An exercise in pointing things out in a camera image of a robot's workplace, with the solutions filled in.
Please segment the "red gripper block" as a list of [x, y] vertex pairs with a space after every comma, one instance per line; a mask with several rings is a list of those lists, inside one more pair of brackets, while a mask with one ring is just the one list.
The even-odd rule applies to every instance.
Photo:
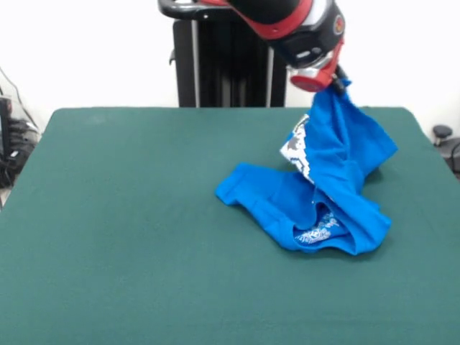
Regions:
[[290, 72], [290, 82], [297, 88], [307, 92], [317, 93], [332, 86], [336, 93], [345, 93], [348, 76], [339, 65], [339, 56], [344, 39], [337, 46], [314, 64]]

